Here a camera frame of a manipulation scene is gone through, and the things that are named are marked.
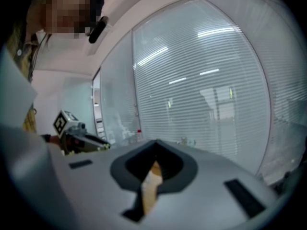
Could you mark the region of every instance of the black cable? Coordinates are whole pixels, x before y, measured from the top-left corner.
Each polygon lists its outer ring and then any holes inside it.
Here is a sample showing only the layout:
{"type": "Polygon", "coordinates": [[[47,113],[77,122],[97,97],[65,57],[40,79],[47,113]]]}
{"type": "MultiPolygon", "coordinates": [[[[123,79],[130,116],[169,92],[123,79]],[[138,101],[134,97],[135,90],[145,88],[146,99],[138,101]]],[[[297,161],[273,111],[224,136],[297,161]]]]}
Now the black cable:
{"type": "Polygon", "coordinates": [[[42,41],[39,43],[39,45],[37,47],[37,50],[34,53],[32,64],[31,64],[31,75],[30,75],[31,77],[32,77],[33,71],[35,69],[35,65],[36,65],[36,60],[37,60],[37,55],[38,55],[39,49],[40,49],[41,45],[43,44],[43,41],[45,40],[46,37],[47,37],[47,34],[45,34],[45,36],[43,37],[42,41]]]}

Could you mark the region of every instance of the black slot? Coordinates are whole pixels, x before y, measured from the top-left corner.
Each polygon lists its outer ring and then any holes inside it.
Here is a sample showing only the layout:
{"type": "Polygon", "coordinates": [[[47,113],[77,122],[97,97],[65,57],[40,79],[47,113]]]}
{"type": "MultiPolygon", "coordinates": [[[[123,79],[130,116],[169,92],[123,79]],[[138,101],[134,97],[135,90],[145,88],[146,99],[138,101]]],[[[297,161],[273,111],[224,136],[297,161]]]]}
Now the black slot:
{"type": "Polygon", "coordinates": [[[79,161],[79,162],[74,162],[74,163],[70,163],[69,166],[71,169],[77,169],[86,165],[90,165],[93,162],[90,160],[83,160],[83,161],[79,161]]]}
{"type": "Polygon", "coordinates": [[[224,184],[250,218],[265,210],[265,207],[237,179],[224,184]]]}

